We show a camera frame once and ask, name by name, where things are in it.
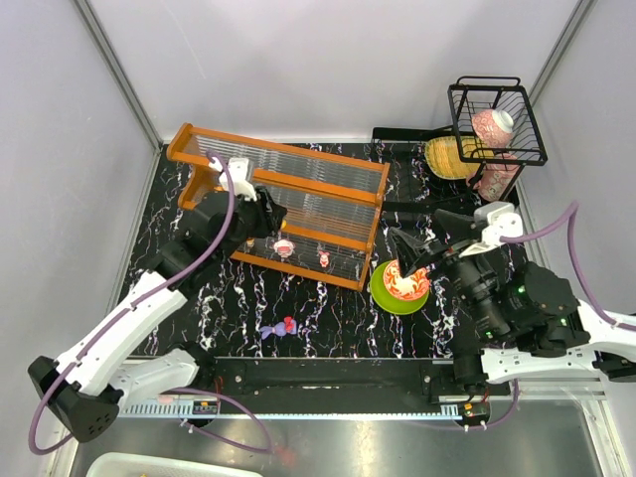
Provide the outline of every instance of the green plate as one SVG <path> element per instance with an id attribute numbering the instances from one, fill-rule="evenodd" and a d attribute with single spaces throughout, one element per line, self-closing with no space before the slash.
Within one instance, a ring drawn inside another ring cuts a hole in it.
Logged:
<path id="1" fill-rule="evenodd" d="M 388 264 L 388 261 L 384 262 L 376 268 L 374 274 L 371 275 L 371 296 L 374 297 L 374 301 L 378 303 L 383 310 L 394 315 L 410 315 L 416 312 L 426 303 L 430 288 L 424 296 L 417 300 L 404 301 L 395 298 L 385 287 L 385 281 L 383 279 L 385 268 L 387 268 Z"/>

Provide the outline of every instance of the gray floor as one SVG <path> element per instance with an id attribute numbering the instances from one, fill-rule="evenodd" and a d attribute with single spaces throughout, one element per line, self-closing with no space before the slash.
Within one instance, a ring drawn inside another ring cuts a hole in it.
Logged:
<path id="1" fill-rule="evenodd" d="M 498 403 L 497 410 L 508 405 Z M 522 401 L 504 425 L 486 432 L 448 432 L 416 422 L 270 421 L 277 456 L 234 450 L 174 421 L 119 419 L 79 447 L 73 477 L 111 451 L 170 457 L 274 476 L 599 476 L 583 416 L 573 402 Z M 218 421 L 211 428 L 253 445 L 253 424 Z"/>

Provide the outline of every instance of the black tabletop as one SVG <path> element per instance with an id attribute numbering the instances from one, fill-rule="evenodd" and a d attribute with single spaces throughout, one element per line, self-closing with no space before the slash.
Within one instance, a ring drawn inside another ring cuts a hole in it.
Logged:
<path id="1" fill-rule="evenodd" d="M 477 195 L 465 196 L 460 181 L 438 179 L 427 168 L 420 144 L 301 144 L 316 150 L 364 160 L 390 162 L 386 200 L 426 204 L 462 196 L 443 208 L 471 213 L 481 205 Z M 142 273 L 147 261 L 179 229 L 183 211 L 177 207 L 189 167 L 162 156 L 132 252 L 121 297 Z M 389 227 L 416 237 L 446 240 L 431 214 L 384 212 L 372 270 L 394 257 L 387 241 Z M 520 245 L 488 253 L 502 279 L 526 260 Z M 258 329 L 292 316 L 298 334 L 261 340 Z M 298 276 L 229 261 L 199 296 L 165 320 L 135 350 L 136 355 L 161 355 L 173 343 L 196 340 L 217 356 L 428 358 L 450 356 L 453 330 L 468 317 L 444 277 L 433 280 L 424 307 L 396 316 L 362 292 Z"/>

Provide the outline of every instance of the white wall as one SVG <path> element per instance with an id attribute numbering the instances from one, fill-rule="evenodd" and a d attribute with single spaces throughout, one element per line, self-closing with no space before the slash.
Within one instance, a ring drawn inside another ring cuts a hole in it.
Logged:
<path id="1" fill-rule="evenodd" d="M 539 226 L 579 199 L 575 238 L 582 268 L 601 304 L 623 313 L 636 312 L 634 19 L 633 0 L 596 4 L 538 105 L 548 164 L 523 176 Z M 576 284 L 564 230 L 543 243 L 551 268 Z M 636 385 L 611 385 L 607 394 L 636 469 Z"/>
<path id="2" fill-rule="evenodd" d="M 92 0 L 159 133 L 439 127 L 466 74 L 530 87 L 575 0 Z"/>
<path id="3" fill-rule="evenodd" d="M 0 473 L 35 476 L 27 367 L 104 316 L 152 152 L 72 2 L 1 3 Z"/>

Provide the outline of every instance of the orange wooden rack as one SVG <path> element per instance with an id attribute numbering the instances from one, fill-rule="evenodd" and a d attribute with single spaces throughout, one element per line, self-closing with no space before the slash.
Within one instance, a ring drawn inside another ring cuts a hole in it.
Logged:
<path id="1" fill-rule="evenodd" d="M 321 216 L 320 222 L 323 224 L 323 227 L 325 224 L 328 225 L 327 227 L 329 232 L 317 231 L 293 224 L 294 219 L 300 220 L 306 213 L 302 209 L 288 208 L 288 223 L 284 228 L 284 231 L 287 234 L 363 252 L 366 256 L 364 258 L 364 266 L 362 268 L 362 273 L 360 274 L 360 279 L 352 280 L 349 278 L 343 278 L 341 276 L 336 276 L 335 274 L 327 273 L 324 270 L 319 271 L 316 269 L 304 268 L 302 266 L 288 263 L 285 260 L 278 261 L 264 256 L 250 254 L 245 251 L 237 251 L 232 255 L 232 258 L 234 259 L 242 260 L 254 265 L 264 266 L 285 273 L 292 273 L 298 276 L 358 291 L 363 289 L 369 273 L 371 254 L 373 252 L 375 236 L 378 230 L 378 223 L 380 221 L 382 202 L 387 184 L 387 176 L 389 175 L 390 169 L 389 164 L 378 164 L 285 144 L 227 134 L 224 132 L 195 127 L 192 124 L 186 123 L 181 127 L 175 138 L 168 146 L 167 152 L 169 160 L 184 162 L 191 166 L 190 179 L 179 197 L 179 207 L 182 209 L 194 209 L 194 207 L 208 192 L 219 190 L 220 188 L 217 181 L 218 173 L 209 167 L 208 158 L 205 156 L 205 145 L 202 145 L 202 142 L 206 140 L 223 141 L 223 143 L 252 146 L 268 151 L 278 151 L 286 153 L 285 157 L 288 160 L 293 160 L 293 158 L 289 159 L 289 155 L 293 155 L 300 158 L 310 158 L 314 161 L 325 161 L 327 163 L 325 164 L 327 168 L 329 167 L 329 163 L 332 163 L 346 165 L 356 169 L 364 169 L 372 174 L 378 174 L 380 176 L 380 185 L 375 191 L 365 191 L 351 187 L 344 187 L 342 185 L 316 181 L 307 177 L 298 177 L 295 175 L 283 174 L 259 168 L 254 170 L 252 176 L 253 183 L 299 191 L 314 196 L 326 197 L 342 203 L 374 208 L 375 213 L 370 224 L 343 224 L 338 218 L 329 217 L 328 215 Z M 316 214 L 312 215 L 311 220 L 316 220 Z M 361 239 L 351 238 L 352 231 L 355 233 L 355 236 L 360 238 L 366 237 L 366 240 L 362 241 Z"/>

